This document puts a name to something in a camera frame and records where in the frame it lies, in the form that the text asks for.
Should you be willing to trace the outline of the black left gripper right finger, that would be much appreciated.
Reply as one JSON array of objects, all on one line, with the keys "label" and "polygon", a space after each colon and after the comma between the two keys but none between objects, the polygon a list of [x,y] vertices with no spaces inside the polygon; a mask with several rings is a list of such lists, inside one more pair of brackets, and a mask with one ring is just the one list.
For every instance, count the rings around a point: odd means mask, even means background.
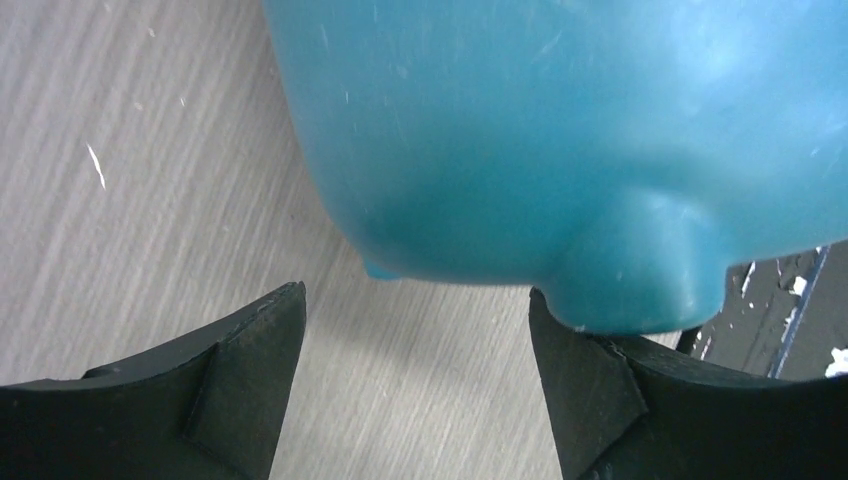
[{"label": "black left gripper right finger", "polygon": [[566,479],[843,479],[845,377],[784,381],[640,336],[576,332],[532,290],[529,329]]}]

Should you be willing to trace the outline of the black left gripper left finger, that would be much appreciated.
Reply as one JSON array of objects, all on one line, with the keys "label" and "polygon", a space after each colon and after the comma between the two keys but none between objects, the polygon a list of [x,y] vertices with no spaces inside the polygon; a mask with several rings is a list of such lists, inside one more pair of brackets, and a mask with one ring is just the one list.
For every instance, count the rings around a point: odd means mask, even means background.
[{"label": "black left gripper left finger", "polygon": [[293,282],[80,379],[6,385],[1,475],[266,479],[305,326]]}]

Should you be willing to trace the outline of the teal round bucket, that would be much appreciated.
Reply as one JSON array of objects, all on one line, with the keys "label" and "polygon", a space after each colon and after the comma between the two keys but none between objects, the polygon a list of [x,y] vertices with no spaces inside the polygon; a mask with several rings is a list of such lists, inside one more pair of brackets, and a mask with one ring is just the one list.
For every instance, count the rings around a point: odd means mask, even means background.
[{"label": "teal round bucket", "polygon": [[267,1],[328,216],[375,276],[701,325],[847,236],[843,1]]}]

